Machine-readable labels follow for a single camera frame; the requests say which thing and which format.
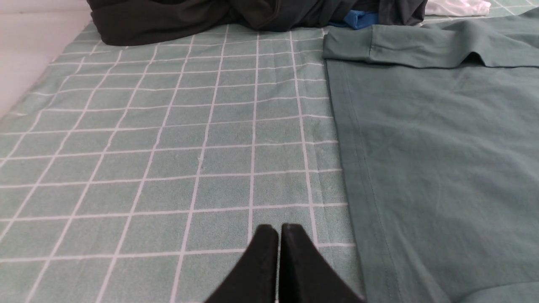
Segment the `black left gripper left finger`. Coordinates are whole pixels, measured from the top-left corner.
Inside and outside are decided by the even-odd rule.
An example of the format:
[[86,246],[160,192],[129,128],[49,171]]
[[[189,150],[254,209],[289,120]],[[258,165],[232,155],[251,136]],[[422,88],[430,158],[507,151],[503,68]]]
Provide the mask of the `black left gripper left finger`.
[[248,247],[207,303],[273,303],[276,298],[279,236],[259,225]]

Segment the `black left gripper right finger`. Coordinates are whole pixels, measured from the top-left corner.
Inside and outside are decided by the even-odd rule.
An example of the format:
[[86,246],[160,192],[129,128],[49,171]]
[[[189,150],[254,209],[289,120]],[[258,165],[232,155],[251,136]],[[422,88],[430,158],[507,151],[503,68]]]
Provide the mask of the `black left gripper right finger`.
[[299,224],[281,228],[280,303],[364,303],[332,269]]

